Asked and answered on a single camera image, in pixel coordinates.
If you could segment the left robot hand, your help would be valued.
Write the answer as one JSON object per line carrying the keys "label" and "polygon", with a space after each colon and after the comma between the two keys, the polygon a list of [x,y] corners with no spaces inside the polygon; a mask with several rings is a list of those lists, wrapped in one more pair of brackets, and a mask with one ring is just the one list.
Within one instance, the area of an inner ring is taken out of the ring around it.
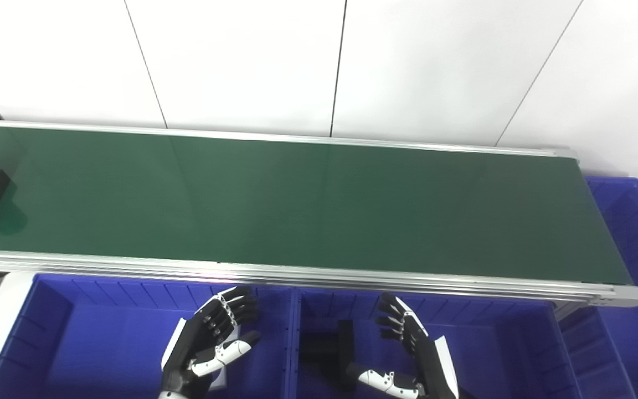
{"label": "left robot hand", "polygon": [[259,299],[248,285],[213,295],[193,316],[180,318],[162,355],[159,398],[204,398],[220,371],[261,339],[253,330],[230,339],[258,319]]}

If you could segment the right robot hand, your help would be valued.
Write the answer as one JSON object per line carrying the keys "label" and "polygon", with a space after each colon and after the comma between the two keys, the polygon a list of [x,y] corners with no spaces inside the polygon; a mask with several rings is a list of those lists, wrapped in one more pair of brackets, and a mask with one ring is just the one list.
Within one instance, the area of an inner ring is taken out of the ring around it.
{"label": "right robot hand", "polygon": [[351,363],[349,378],[395,398],[461,398],[450,347],[445,336],[433,339],[416,312],[392,293],[382,293],[375,319],[380,338],[401,343],[412,357],[416,376],[396,371],[380,371]]}

